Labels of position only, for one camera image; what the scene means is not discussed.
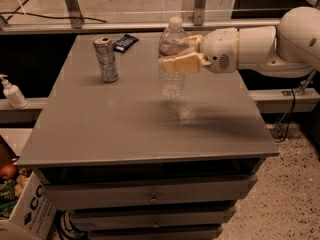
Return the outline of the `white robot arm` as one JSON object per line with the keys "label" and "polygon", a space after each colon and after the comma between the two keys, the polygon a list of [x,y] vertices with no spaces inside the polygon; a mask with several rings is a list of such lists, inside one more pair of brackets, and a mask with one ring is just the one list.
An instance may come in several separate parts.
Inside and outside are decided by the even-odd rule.
{"label": "white robot arm", "polygon": [[279,25],[223,28],[189,38],[182,52],[159,60],[168,73],[213,73],[250,69],[278,78],[299,78],[320,71],[320,10],[297,7]]}

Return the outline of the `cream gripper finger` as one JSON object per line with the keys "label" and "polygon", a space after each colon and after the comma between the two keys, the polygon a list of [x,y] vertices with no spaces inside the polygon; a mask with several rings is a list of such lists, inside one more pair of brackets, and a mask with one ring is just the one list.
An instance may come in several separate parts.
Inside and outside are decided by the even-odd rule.
{"label": "cream gripper finger", "polygon": [[193,48],[196,52],[202,51],[202,43],[204,37],[201,34],[188,36],[186,42],[190,48]]}
{"label": "cream gripper finger", "polygon": [[161,65],[169,73],[198,73],[202,68],[212,63],[202,53],[192,52],[182,56],[165,57]]}

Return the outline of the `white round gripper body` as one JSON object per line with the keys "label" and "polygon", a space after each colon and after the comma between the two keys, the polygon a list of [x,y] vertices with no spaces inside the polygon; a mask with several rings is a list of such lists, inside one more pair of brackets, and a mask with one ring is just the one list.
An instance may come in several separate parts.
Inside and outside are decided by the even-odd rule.
{"label": "white round gripper body", "polygon": [[205,68],[213,73],[232,73],[237,66],[238,38],[236,28],[214,30],[202,43]]}

